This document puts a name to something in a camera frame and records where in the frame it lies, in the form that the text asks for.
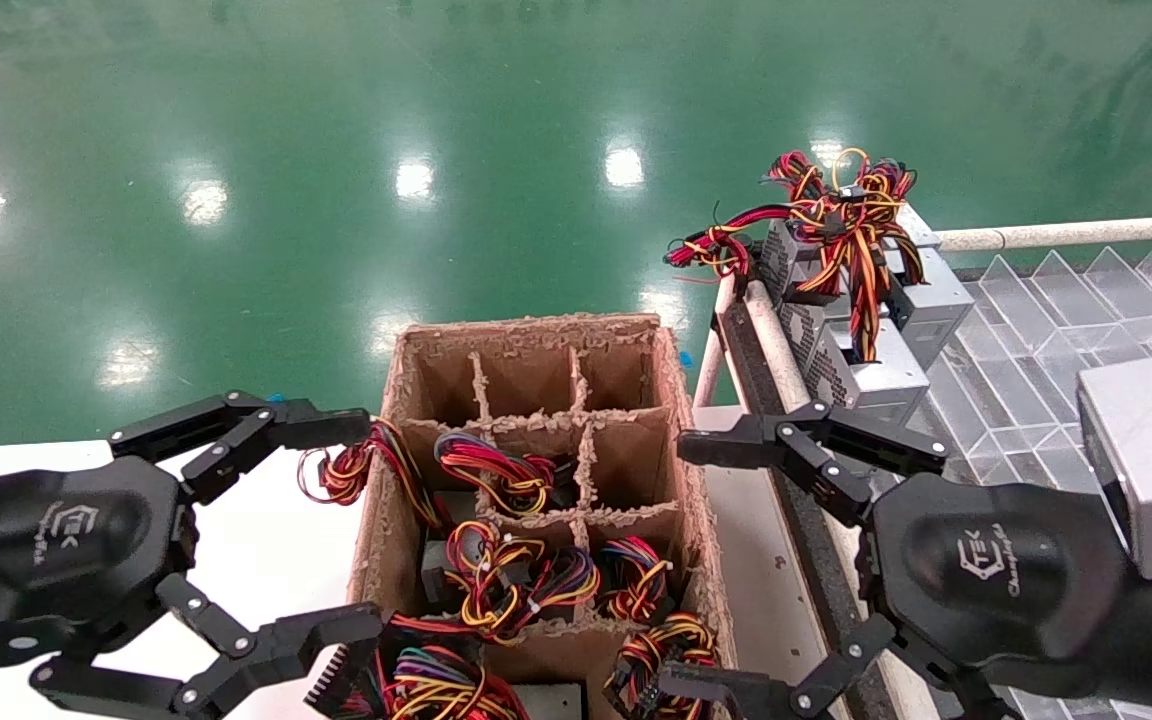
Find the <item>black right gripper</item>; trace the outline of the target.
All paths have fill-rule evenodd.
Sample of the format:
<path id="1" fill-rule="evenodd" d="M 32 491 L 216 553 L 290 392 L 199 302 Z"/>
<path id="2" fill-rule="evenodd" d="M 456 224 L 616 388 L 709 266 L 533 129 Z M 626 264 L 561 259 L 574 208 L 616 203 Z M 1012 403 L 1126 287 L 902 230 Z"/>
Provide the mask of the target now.
<path id="1" fill-rule="evenodd" d="M 940 691 L 970 675 L 1047 696 L 1100 687 L 1112 617 L 1140 579 L 1102 497 L 947 480 L 938 439 L 823 402 L 682 430 L 676 455 L 776 470 L 838 523 L 870 525 L 896 655 Z M 841 457 L 905 480 L 876 501 Z"/>

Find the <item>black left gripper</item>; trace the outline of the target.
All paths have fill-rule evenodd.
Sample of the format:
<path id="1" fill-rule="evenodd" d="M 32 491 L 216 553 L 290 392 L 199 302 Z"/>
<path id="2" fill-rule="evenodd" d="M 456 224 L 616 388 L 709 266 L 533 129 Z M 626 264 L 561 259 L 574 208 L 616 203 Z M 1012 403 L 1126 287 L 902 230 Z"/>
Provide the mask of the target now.
<path id="1" fill-rule="evenodd" d="M 92 652 L 76 651 L 41 664 L 29 684 L 79 714 L 223 719 L 262 688 L 306 679 L 325 647 L 374 642 L 384 628 L 376 602 L 279 617 L 252 632 L 177 574 L 195 564 L 189 498 L 215 501 L 279 448 L 357 445 L 370 430 L 364 407 L 323 411 L 306 397 L 230 391 L 114 430 L 119 458 L 100 468 L 1 475 L 0 667 L 120 650 L 168 607 L 218 652 L 192 679 L 96 667 Z M 200 447 L 180 470 L 184 488 L 154 465 Z"/>

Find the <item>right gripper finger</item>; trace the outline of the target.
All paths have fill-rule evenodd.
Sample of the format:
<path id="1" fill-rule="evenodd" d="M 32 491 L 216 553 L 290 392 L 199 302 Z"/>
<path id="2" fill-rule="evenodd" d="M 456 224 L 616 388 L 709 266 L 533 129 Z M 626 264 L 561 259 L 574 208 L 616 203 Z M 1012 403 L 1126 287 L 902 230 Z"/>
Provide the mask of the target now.
<path id="1" fill-rule="evenodd" d="M 1021 687 L 1020 612 L 872 612 L 838 651 L 790 685 L 765 674 L 664 662 L 664 694 L 719 702 L 744 719 L 831 717 L 831 706 L 884 651 L 929 685 L 955 694 L 965 719 L 1020 719 L 992 683 Z"/>

